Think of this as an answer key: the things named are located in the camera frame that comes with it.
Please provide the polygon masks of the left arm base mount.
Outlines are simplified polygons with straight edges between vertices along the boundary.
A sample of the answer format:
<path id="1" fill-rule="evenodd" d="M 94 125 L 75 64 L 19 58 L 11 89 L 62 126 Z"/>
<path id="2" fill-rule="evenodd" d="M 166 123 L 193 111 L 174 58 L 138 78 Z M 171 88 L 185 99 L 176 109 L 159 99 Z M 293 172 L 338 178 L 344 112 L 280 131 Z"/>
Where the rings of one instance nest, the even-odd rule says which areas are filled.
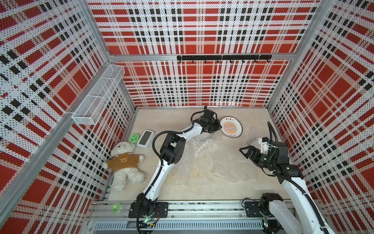
<path id="1" fill-rule="evenodd" d="M 141 204 L 141 207 L 139 208 L 139 202 L 135 201 L 130 206 L 128 217 L 137 218 L 138 213 L 140 212 L 140 218 L 166 218 L 168 216 L 168 206 L 168 202 L 149 202 L 148 200 L 146 200 Z"/>

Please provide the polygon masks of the bubble wrap of orange plate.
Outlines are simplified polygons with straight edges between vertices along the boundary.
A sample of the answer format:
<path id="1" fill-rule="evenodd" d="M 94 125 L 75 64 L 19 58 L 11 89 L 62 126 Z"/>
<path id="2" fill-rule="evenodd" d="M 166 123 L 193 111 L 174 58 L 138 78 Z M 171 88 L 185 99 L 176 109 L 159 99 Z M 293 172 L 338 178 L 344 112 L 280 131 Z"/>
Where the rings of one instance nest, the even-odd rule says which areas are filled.
<path id="1" fill-rule="evenodd" d="M 172 168 L 170 181 L 179 186 L 240 183 L 257 178 L 254 164 L 233 139 L 192 139 Z"/>

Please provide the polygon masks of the orange pattern dinner plate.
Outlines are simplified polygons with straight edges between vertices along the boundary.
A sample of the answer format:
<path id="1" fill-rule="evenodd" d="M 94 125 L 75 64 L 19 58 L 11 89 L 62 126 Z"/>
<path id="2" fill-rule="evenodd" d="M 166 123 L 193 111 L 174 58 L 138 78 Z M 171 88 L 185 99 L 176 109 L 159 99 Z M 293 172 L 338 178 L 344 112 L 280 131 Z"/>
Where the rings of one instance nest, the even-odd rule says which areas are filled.
<path id="1" fill-rule="evenodd" d="M 223 117 L 220 120 L 221 132 L 229 138 L 238 138 L 243 133 L 242 124 L 234 117 Z"/>

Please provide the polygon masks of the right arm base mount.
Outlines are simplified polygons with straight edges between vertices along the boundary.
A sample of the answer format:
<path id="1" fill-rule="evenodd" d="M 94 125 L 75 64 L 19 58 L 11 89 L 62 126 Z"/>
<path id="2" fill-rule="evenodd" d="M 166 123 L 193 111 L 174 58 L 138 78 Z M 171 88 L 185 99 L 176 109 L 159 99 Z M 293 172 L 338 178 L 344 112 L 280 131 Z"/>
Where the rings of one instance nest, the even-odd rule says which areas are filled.
<path id="1" fill-rule="evenodd" d="M 260 218 L 260 217 L 274 217 L 270 212 L 269 203 L 261 203 L 260 201 L 246 200 L 243 203 L 246 217 Z"/>

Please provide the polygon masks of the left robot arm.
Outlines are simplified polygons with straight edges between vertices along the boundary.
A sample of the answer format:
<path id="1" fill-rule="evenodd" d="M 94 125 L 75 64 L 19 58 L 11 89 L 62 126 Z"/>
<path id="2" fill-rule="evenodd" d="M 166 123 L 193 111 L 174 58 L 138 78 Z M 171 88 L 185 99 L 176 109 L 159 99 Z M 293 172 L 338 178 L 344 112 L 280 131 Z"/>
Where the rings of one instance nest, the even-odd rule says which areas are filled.
<path id="1" fill-rule="evenodd" d="M 193 113 L 190 122 L 187 128 L 179 132 L 162 131 L 153 139 L 152 149 L 159 163 L 150 183 L 134 202 L 137 216 L 151 216 L 154 213 L 161 187 L 170 170 L 181 160 L 186 143 L 202 133 L 212 134 L 222 128 L 217 114 L 206 106 L 202 111 Z"/>

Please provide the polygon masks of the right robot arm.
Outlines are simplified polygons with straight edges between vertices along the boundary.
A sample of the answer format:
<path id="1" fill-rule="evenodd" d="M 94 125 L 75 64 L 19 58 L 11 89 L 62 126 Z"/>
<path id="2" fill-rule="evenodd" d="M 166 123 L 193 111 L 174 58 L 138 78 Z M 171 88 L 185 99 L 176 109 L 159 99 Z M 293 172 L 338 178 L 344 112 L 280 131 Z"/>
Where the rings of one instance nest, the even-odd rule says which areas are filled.
<path id="1" fill-rule="evenodd" d="M 334 233 L 310 195 L 301 170 L 290 163 L 287 144 L 264 137 L 259 139 L 259 145 L 260 148 L 250 145 L 239 151 L 278 179 L 296 210 L 296 214 L 292 214 L 279 194 L 264 193 L 259 203 L 262 215 L 274 217 L 288 234 Z"/>

